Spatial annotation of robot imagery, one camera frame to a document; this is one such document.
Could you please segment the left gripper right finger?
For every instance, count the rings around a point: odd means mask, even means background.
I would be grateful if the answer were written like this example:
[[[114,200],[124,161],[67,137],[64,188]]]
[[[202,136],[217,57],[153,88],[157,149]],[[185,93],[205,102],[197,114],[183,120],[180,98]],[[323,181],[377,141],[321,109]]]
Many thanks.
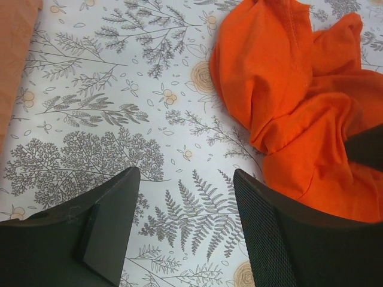
[[[237,169],[235,197],[257,286],[381,286],[382,224],[329,215]]]

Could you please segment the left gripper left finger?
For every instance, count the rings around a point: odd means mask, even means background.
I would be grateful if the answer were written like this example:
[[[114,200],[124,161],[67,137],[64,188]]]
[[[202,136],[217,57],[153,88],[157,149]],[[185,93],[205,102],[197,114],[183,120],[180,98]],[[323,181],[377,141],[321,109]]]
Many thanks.
[[[139,184],[130,167],[25,220],[1,222],[1,285],[118,286]]]

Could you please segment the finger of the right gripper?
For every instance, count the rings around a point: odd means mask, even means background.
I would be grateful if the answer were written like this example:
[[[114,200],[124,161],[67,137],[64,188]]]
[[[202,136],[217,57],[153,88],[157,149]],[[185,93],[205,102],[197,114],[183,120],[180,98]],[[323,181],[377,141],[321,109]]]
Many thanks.
[[[383,165],[382,124],[351,136],[345,142],[349,161],[382,172]]]

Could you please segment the orange t-shirt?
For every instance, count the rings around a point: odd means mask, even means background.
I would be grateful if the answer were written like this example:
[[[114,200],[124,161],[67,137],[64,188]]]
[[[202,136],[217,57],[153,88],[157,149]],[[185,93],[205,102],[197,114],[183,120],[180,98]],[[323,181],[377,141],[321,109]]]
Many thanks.
[[[382,220],[382,173],[353,163],[352,135],[382,123],[382,75],[361,67],[361,17],[313,31],[298,1],[243,1],[224,19],[210,72],[265,157],[271,189],[314,209]]]

